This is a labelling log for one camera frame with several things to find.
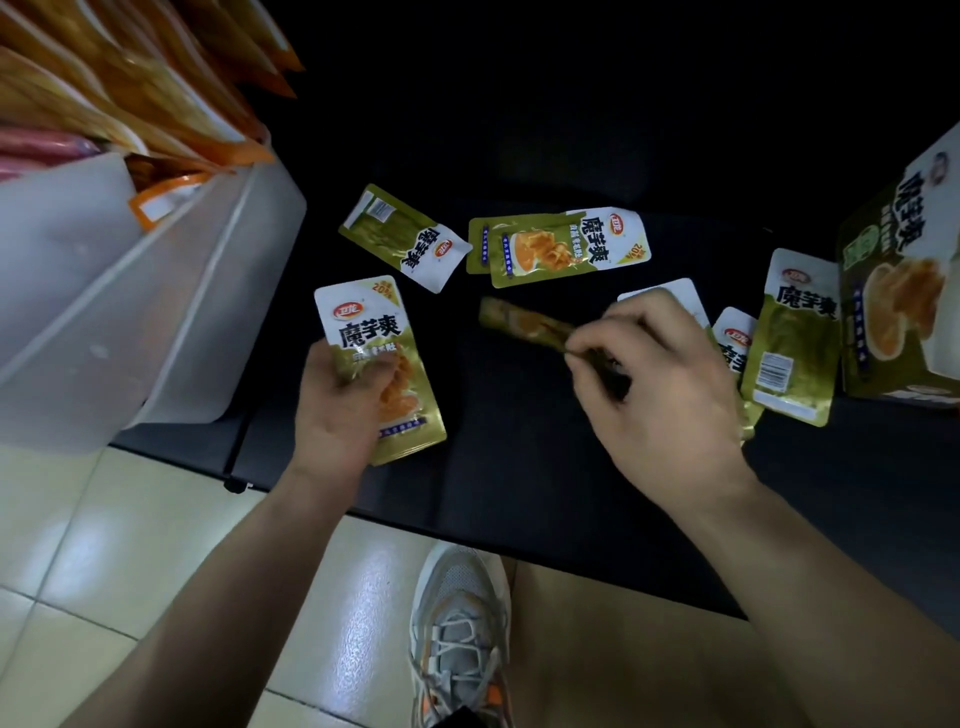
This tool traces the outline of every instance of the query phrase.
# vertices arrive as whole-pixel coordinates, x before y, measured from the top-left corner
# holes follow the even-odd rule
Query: dark background
[[[739,614],[613,468],[563,361],[477,327],[488,279],[461,267],[435,296],[337,227],[367,182],[460,232],[478,215],[625,206],[643,217],[651,261],[498,295],[581,324],[620,293],[690,276],[711,320],[727,305],[756,316],[774,248],[835,259],[840,222],[960,119],[946,21],[911,6],[861,17],[670,4],[623,19],[586,6],[527,18],[352,4],[331,22],[315,4],[266,4],[308,70],[290,76],[296,101],[250,96],[307,216],[228,415],[140,427],[146,449],[181,464],[177,453],[201,450],[188,467],[272,488],[322,335],[313,290],[393,274],[449,437],[368,469],[352,513]],[[956,420],[838,392],[828,427],[768,412],[745,452],[835,543],[960,635]]]

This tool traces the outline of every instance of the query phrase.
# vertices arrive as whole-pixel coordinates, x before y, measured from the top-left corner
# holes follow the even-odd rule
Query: gray sneaker
[[[514,728],[503,676],[509,643],[510,585],[500,557],[437,542],[410,616],[414,728],[462,707],[491,728]]]

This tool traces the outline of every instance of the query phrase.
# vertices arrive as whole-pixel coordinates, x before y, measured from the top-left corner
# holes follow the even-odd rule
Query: forearm
[[[246,725],[351,490],[288,469],[65,725]]]
[[[960,722],[960,645],[751,473],[707,507],[671,516],[818,726]]]

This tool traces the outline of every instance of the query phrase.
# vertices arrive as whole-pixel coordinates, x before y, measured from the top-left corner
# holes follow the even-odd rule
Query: hand
[[[347,506],[373,454],[379,434],[380,394],[395,369],[396,357],[381,354],[357,379],[342,384],[325,339],[310,347],[306,356],[291,467],[324,485],[348,489]]]
[[[577,399],[614,465],[668,513],[702,505],[751,475],[731,372],[671,293],[655,289],[614,304],[566,347],[606,350],[627,370],[630,392],[616,401],[590,364],[566,355]]]

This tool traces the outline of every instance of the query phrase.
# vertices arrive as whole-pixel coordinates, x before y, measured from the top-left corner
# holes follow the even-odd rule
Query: left hand
[[[325,339],[306,357],[297,405],[291,467],[335,488],[352,502],[379,434],[380,394],[393,379],[396,357],[381,354],[361,375],[342,384]]]

